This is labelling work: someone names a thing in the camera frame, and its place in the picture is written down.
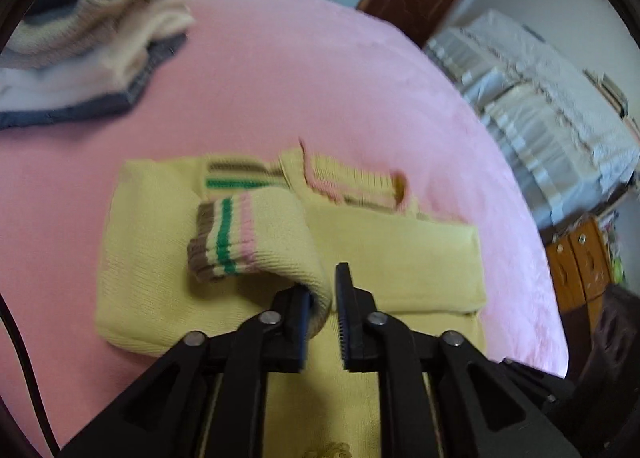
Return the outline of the yellow striped knit sweater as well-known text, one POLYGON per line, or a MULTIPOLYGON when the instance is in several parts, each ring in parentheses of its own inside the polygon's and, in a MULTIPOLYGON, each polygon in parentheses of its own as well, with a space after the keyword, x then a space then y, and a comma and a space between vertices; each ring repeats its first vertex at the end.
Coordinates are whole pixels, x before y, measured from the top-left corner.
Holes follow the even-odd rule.
POLYGON ((311 291, 309 357, 268 386, 268 457, 375 457, 378 385, 342 368, 334 273, 427 334, 485 346, 475 227, 423 215, 404 175, 369 173, 303 147, 276 161, 203 155, 129 160, 118 174, 96 279, 96 331, 158 355, 192 330, 217 335, 294 283, 311 291))

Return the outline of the orange wooden cabinet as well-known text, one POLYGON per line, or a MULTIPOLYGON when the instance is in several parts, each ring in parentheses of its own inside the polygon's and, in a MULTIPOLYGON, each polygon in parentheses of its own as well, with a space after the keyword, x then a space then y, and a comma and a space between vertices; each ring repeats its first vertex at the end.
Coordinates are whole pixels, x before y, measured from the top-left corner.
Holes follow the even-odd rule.
POLYGON ((561 314, 598 300, 612 283, 608 249, 592 215, 549 243, 546 254, 561 314))

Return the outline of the pink fleece bed blanket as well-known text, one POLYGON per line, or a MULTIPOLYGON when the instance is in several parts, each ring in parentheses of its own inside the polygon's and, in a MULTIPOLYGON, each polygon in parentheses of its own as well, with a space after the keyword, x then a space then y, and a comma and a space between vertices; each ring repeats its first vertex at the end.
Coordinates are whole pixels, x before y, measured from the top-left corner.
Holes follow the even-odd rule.
POLYGON ((116 119, 1 135, 1 293, 56 439, 68 442, 149 365, 96 333, 96 263, 129 159, 289 147, 404 173, 421 209, 480 232, 487 353, 565 374, 547 256, 473 110, 396 28, 326 0, 194 0, 186 46, 116 119))

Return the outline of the blue denim folded garment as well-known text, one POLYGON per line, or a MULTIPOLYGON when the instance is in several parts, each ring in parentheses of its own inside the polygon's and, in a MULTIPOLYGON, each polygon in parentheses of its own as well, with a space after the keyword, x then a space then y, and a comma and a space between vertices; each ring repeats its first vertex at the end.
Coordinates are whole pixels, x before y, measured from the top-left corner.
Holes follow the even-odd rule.
POLYGON ((132 82, 119 92, 111 92, 91 98, 73 106, 38 111, 2 111, 1 129, 24 129, 30 126, 53 125, 65 122, 79 122, 126 114, 134 109, 144 95, 155 71, 165 62, 174 58, 188 40, 186 34, 179 34, 153 42, 148 48, 149 59, 132 82))

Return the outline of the cream fleece folded garment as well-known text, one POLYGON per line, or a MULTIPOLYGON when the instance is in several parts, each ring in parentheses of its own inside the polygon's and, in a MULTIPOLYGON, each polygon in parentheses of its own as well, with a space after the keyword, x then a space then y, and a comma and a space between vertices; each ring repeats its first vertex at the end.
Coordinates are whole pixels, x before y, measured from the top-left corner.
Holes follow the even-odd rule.
POLYGON ((146 66, 153 43, 195 22, 193 0, 154 0, 131 11, 111 42, 42 69, 1 70, 1 110, 32 112, 73 106, 126 89, 146 66))

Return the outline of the beige knit folded sweater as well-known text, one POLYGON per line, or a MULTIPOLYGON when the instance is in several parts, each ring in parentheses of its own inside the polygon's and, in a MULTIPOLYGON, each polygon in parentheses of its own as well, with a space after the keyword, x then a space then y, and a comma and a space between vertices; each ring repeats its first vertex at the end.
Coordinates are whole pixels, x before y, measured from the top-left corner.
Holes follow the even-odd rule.
POLYGON ((131 10, 152 0, 77 0, 21 21, 1 53, 1 66, 40 69, 85 54, 115 37, 131 10))

